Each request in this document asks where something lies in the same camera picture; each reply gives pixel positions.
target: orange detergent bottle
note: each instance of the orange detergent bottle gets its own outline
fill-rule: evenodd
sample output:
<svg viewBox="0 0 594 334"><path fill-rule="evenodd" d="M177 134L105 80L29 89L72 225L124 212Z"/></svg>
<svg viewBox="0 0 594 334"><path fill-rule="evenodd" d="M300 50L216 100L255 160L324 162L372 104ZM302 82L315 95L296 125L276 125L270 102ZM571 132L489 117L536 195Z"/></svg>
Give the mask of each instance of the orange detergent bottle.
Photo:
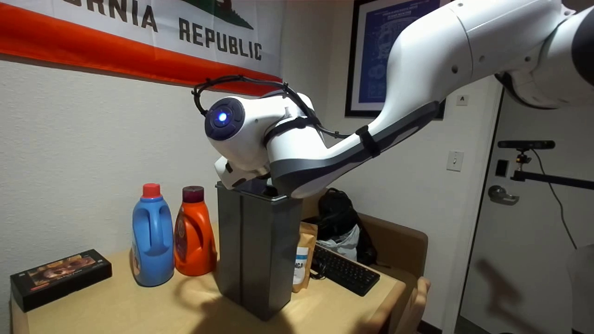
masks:
<svg viewBox="0 0 594 334"><path fill-rule="evenodd" d="M187 186L174 223L174 267L187 277L215 269L216 249L203 203L203 188Z"/></svg>

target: laundry detergent bottle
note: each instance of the laundry detergent bottle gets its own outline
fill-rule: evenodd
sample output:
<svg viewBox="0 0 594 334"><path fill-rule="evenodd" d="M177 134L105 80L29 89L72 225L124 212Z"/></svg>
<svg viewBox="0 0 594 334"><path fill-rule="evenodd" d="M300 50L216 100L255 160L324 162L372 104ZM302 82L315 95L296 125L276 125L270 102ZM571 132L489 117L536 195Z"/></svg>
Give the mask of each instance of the laundry detergent bottle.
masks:
<svg viewBox="0 0 594 334"><path fill-rule="evenodd" d="M172 277L172 221L159 184L144 184L131 216L129 267L138 286L159 286Z"/></svg>
<svg viewBox="0 0 594 334"><path fill-rule="evenodd" d="M174 267L187 277L215 269L216 251L203 203L203 188L187 186L174 223Z"/></svg>

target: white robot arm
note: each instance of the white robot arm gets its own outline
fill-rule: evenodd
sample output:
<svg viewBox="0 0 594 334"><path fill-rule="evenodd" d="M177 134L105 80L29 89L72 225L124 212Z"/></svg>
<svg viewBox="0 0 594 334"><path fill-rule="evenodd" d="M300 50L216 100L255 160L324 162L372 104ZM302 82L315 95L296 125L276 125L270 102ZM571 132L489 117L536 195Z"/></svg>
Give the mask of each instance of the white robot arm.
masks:
<svg viewBox="0 0 594 334"><path fill-rule="evenodd" d="M255 177L294 199L400 143L439 113L445 97L495 75L525 104L594 102L594 11L560 0L458 0L417 19L395 39L378 117L326 147L311 104L281 91L229 97L205 115L205 136L222 154L226 188Z"/></svg>

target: picture frame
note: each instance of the picture frame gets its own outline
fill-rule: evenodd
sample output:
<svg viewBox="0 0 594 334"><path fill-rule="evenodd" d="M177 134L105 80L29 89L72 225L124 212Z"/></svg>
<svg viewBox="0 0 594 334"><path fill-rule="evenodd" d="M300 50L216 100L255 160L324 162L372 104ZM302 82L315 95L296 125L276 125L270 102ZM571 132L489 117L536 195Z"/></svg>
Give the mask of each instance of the picture frame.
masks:
<svg viewBox="0 0 594 334"><path fill-rule="evenodd" d="M396 36L439 0L354 0L345 117L376 117L385 97L387 56Z"/></svg>

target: wooden table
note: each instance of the wooden table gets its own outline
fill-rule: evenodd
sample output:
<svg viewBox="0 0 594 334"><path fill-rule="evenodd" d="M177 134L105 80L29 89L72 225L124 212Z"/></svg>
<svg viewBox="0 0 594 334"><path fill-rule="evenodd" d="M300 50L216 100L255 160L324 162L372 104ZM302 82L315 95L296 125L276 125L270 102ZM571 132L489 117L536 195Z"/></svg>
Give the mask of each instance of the wooden table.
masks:
<svg viewBox="0 0 594 334"><path fill-rule="evenodd" d="M14 334L226 334L226 332L378 332L404 284L380 275L365 297L332 280L309 280L291 303L261 321L222 297L213 275L174 277L157 288L135 284L127 253L107 258L112 277L31 312L10 301Z"/></svg>

